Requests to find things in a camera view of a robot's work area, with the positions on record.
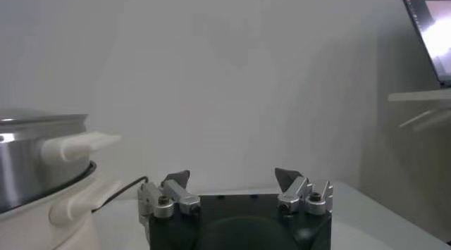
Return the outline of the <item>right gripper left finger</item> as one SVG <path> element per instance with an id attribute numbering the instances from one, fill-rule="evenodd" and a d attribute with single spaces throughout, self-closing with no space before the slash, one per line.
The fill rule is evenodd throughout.
<path id="1" fill-rule="evenodd" d="M 201 199 L 187 191 L 190 171 L 183 170 L 170 173 L 156 185 L 145 182 L 137 191 L 139 221 L 146 225 L 149 218 L 168 219 L 175 213 L 175 208 L 184 215 L 194 215 L 201 208 Z"/>

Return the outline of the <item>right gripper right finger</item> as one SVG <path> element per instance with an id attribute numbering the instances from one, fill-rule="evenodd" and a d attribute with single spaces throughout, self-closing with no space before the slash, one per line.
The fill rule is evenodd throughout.
<path id="1" fill-rule="evenodd" d="M 299 171 L 275 168 L 275 176 L 281 189 L 277 196 L 278 207 L 286 213 L 304 209 L 311 215 L 333 212 L 333 185 L 327 180 L 310 181 Z"/>

